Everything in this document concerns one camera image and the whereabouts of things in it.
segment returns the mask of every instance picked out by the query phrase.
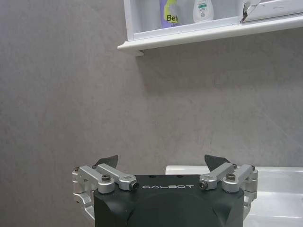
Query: cabinet door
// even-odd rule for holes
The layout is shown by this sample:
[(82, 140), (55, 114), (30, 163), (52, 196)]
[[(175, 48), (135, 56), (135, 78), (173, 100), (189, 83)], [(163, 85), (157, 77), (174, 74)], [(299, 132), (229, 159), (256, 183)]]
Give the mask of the cabinet door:
[(287, 16), (303, 12), (303, 0), (247, 0), (243, 21)]

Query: wall-mounted cabinet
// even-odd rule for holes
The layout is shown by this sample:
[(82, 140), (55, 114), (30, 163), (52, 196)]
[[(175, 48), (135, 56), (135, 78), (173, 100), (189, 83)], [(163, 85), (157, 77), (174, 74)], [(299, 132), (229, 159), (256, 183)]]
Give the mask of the wall-mounted cabinet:
[(177, 0), (180, 26), (162, 28), (160, 0), (124, 0), (128, 40), (121, 51), (142, 50), (303, 26), (303, 0), (212, 0), (214, 19), (194, 23), (195, 0)]

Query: hex bolt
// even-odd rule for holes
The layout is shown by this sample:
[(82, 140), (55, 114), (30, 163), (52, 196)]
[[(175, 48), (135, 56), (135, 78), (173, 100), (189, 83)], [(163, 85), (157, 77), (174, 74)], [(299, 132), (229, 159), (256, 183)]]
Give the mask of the hex bolt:
[(102, 177), (101, 177), (101, 180), (102, 180), (103, 182), (105, 182), (105, 183), (110, 182), (110, 179), (111, 179), (111, 177), (110, 177), (110, 175), (108, 175), (108, 174), (104, 174), (104, 175), (102, 175)]
[(129, 185), (129, 189), (131, 191), (136, 191), (139, 188), (139, 183), (137, 181), (133, 181), (131, 182), (131, 184)]
[(227, 174), (226, 179), (228, 181), (235, 181), (236, 180), (236, 175), (235, 174)]
[(208, 188), (208, 184), (207, 184), (207, 182), (205, 182), (205, 181), (201, 181), (201, 182), (199, 183), (199, 186), (200, 186), (200, 189), (201, 189), (202, 191), (205, 191), (205, 190)]

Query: bottle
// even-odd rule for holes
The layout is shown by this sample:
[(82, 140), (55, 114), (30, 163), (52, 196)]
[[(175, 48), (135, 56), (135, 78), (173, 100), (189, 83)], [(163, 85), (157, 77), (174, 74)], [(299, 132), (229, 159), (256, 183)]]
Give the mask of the bottle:
[(214, 19), (214, 7), (211, 0), (195, 0), (194, 22), (203, 22)]
[(160, 0), (162, 28), (179, 26), (177, 0)]

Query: gray wall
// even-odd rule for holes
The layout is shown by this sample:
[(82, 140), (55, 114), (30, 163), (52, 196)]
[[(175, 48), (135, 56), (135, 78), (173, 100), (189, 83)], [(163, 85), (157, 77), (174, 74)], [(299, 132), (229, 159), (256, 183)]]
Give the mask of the gray wall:
[(0, 1), (1, 226), (89, 226), (71, 171), (112, 154), (134, 174), (302, 166), (303, 29), (135, 58), (121, 2)]

